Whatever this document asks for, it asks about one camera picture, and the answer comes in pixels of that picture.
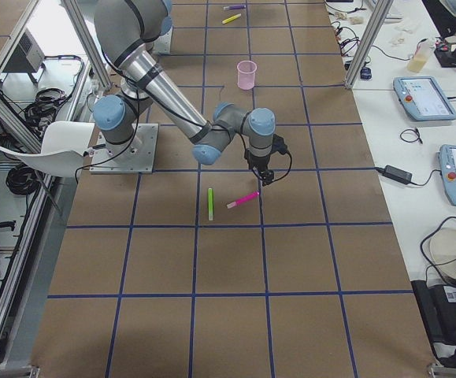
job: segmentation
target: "bottle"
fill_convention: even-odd
[[[433,39],[425,39],[418,43],[417,51],[415,51],[415,55],[410,59],[406,68],[411,72],[420,72],[435,48],[436,44]]]

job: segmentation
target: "yellow marker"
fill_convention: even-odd
[[[238,14],[236,14],[235,16],[228,17],[226,20],[222,20],[222,24],[223,24],[223,25],[224,25],[224,24],[228,24],[228,23],[230,23],[231,21],[234,21],[234,20],[236,20],[237,18],[240,18],[241,16],[242,16],[242,14],[241,14],[241,13],[238,13]]]

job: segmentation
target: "pink cup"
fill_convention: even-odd
[[[258,65],[253,61],[241,61],[236,66],[236,69],[238,70],[238,88],[245,91],[254,88]]]

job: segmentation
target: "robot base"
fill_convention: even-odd
[[[136,138],[143,141],[142,148],[138,149],[130,158],[124,161],[107,161],[106,163],[90,167],[92,174],[121,174],[121,173],[152,173],[156,142],[158,140],[158,124],[139,124]],[[98,136],[98,144],[105,143],[102,133]],[[96,150],[91,164],[101,163],[111,156],[106,149]]]

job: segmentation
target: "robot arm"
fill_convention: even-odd
[[[212,165],[236,133],[246,135],[249,148],[245,158],[249,168],[257,169],[263,185],[270,184],[273,182],[273,172],[268,169],[270,155],[277,150],[288,153],[284,141],[274,134],[275,117],[271,110],[246,112],[233,104],[221,103],[211,124],[147,52],[146,45],[171,28],[171,8],[171,0],[100,0],[97,4],[95,28],[102,50],[127,78],[119,96],[125,104],[119,101],[118,106],[133,112],[120,113],[137,117],[131,102],[147,101],[144,104],[147,106],[156,102],[194,144],[193,155],[204,165]],[[117,100],[103,100],[95,106],[95,120],[107,141],[120,146],[131,134],[132,120],[126,116],[105,117],[105,112],[111,111],[109,102],[115,104]],[[117,122],[104,125],[104,119],[109,118]]]

